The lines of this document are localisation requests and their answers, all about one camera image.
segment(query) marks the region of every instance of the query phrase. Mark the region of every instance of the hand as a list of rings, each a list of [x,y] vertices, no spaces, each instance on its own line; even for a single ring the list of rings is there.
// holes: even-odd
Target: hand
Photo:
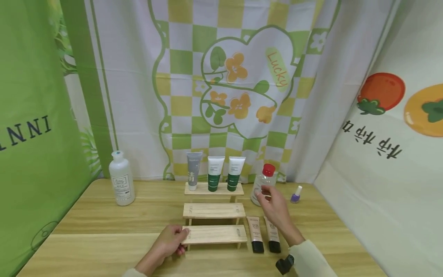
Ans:
[[[284,236],[289,246],[298,245],[305,241],[299,229],[292,223],[286,199],[274,186],[261,186],[261,192],[256,192],[258,202],[263,208],[264,215],[274,224]]]
[[[185,246],[182,245],[182,241],[188,234],[189,229],[182,229],[180,225],[166,226],[135,269],[146,276],[151,276],[154,270],[163,264],[165,258],[174,253],[183,255]]]

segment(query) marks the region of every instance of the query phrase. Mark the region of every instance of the purple nail polish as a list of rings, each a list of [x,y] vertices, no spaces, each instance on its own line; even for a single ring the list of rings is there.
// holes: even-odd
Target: purple nail polish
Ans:
[[[300,193],[302,191],[302,186],[297,188],[297,191],[291,196],[291,203],[297,203],[300,200]]]

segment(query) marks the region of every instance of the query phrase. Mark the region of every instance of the wooden table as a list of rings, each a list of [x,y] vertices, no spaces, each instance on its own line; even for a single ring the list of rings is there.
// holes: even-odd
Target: wooden table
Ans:
[[[147,252],[167,224],[184,224],[184,182],[136,181],[136,200],[129,206],[115,203],[110,180],[93,182],[71,208],[54,232],[19,273],[19,277],[120,277]],[[289,199],[294,183],[278,184]],[[248,216],[263,216],[249,199],[251,184],[238,197]],[[226,196],[216,199],[228,202]],[[214,199],[198,198],[201,202]],[[339,277],[386,276],[358,240],[346,228],[318,191],[303,184],[298,204],[288,203],[292,219],[306,239],[324,254]],[[249,236],[249,228],[244,222]],[[266,227],[261,224],[263,239]],[[254,254],[251,243],[239,250],[236,245],[193,246],[184,257],[172,258],[155,271],[162,277],[271,277],[281,276],[275,262],[288,254],[283,237],[282,253]],[[288,276],[296,276],[292,270]]]

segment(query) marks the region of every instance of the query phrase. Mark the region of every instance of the red bottle cap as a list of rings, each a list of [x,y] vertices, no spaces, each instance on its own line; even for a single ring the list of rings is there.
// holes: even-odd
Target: red bottle cap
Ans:
[[[272,164],[264,164],[262,173],[266,177],[272,177],[272,176],[274,176],[275,170],[276,170],[276,167],[273,166]]]

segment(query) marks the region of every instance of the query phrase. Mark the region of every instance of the persimmon illustration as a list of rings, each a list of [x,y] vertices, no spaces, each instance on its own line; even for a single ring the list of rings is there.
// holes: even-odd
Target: persimmon illustration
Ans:
[[[400,103],[405,90],[403,80],[392,73],[372,74],[357,96],[357,107],[363,111],[361,114],[384,114]]]
[[[414,131],[430,137],[443,137],[443,84],[424,88],[408,99],[404,121]]]

